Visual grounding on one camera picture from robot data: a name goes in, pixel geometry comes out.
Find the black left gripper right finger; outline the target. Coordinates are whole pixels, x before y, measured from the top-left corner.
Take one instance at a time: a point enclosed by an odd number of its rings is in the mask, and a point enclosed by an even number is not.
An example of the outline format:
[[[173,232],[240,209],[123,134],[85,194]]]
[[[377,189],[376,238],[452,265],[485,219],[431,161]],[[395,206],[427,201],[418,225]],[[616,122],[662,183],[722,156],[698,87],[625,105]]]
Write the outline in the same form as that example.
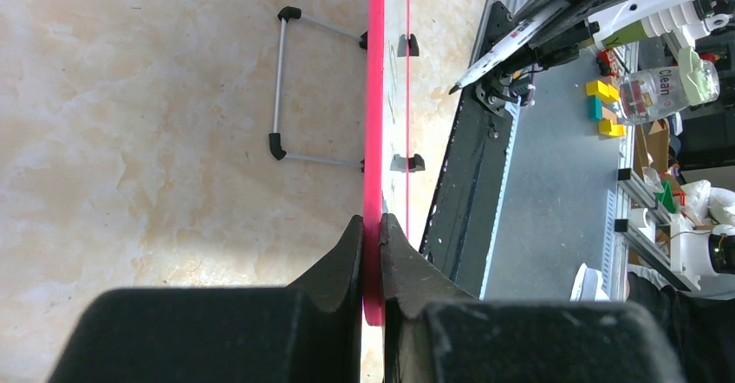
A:
[[[666,336],[619,302],[484,302],[381,220],[388,382],[681,382]]]

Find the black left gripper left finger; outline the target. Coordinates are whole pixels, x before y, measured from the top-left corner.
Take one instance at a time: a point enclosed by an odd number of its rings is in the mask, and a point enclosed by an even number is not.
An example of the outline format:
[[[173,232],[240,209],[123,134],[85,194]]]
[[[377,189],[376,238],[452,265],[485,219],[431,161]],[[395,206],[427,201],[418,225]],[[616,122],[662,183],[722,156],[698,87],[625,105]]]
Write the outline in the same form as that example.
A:
[[[295,281],[132,288],[81,315],[53,382],[356,382],[363,221]]]

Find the red framed whiteboard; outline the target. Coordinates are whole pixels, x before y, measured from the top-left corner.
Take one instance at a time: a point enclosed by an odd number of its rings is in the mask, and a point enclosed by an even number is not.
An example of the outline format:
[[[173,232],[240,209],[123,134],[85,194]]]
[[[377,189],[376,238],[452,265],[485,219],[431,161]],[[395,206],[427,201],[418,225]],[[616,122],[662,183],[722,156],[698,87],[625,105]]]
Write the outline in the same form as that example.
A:
[[[374,327],[384,323],[381,220],[393,215],[404,232],[410,231],[409,175],[425,168],[410,149],[410,68],[419,55],[411,0],[369,0],[362,273],[363,313]]]

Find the white whiteboard marker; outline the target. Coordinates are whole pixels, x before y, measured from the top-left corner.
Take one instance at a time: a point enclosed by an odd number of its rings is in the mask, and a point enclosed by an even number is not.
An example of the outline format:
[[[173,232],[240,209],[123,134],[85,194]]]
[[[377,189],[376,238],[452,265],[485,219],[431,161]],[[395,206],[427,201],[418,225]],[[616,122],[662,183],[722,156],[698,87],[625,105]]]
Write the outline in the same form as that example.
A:
[[[509,59],[511,55],[520,50],[533,36],[536,36],[542,28],[549,24],[571,5],[566,0],[556,0],[543,7],[536,14],[522,20],[491,49],[475,61],[465,73],[454,83],[448,94],[454,94],[460,89],[467,87],[477,81],[501,62]]]

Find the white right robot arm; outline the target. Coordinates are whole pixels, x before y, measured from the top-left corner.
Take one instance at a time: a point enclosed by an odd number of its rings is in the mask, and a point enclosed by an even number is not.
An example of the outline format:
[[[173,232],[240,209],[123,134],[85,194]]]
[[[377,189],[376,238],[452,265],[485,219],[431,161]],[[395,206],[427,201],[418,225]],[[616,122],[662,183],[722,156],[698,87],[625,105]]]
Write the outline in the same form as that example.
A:
[[[692,41],[733,12],[734,0],[530,0],[516,19],[531,34],[498,67],[506,75],[533,64],[555,67],[586,45],[608,49],[669,32]]]

